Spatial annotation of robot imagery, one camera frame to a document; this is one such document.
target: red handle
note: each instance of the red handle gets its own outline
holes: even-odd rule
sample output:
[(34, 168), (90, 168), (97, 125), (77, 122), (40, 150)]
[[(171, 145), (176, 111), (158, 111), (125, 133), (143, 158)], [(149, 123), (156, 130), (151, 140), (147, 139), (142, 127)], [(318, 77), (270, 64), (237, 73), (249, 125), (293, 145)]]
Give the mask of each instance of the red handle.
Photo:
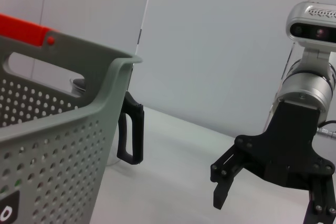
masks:
[(34, 46), (42, 46), (51, 28), (0, 14), (0, 36), (16, 39)]

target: perforated basket wall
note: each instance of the perforated basket wall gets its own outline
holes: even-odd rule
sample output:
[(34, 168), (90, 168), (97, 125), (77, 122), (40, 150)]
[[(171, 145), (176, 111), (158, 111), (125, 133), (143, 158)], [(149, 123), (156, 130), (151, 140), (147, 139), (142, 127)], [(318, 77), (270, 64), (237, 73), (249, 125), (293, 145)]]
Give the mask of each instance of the perforated basket wall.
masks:
[(15, 51), (75, 71), (85, 77), (86, 92), (76, 97), (35, 83), (4, 63), (0, 219), (2, 203), (19, 192), (13, 223), (88, 224), (132, 65), (140, 59), (54, 31), (50, 36), (55, 44), (45, 39), (42, 47), (0, 36), (3, 62)]

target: camera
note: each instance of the camera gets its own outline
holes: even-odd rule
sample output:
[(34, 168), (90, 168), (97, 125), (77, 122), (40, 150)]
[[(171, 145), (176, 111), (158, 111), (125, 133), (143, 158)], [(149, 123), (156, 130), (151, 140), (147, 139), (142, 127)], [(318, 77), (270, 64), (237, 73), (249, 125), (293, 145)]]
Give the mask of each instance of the camera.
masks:
[(297, 4), (288, 16), (286, 33), (303, 47), (336, 52), (336, 6)]

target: black label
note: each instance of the black label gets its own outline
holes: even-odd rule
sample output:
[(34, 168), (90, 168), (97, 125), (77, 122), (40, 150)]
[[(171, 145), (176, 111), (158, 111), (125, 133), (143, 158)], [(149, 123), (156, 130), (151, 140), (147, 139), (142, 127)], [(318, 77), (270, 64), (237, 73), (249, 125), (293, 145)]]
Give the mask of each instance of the black label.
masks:
[(19, 212), (20, 191), (16, 191), (0, 201), (0, 224), (16, 221)]

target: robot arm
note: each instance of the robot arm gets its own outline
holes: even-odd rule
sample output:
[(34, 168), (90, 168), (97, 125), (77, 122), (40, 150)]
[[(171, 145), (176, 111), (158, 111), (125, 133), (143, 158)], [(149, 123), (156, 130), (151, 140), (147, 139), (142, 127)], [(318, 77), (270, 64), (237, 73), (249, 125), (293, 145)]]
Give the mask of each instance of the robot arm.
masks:
[(335, 166), (312, 148), (316, 133), (335, 138), (323, 129), (333, 97), (336, 72), (329, 63), (336, 52), (336, 6), (303, 2), (291, 11), (287, 35), (305, 47), (283, 81), (267, 129), (258, 136), (240, 135), (213, 165), (214, 207), (221, 209), (242, 168), (283, 187), (308, 190), (304, 224), (332, 224), (336, 201), (332, 175)]

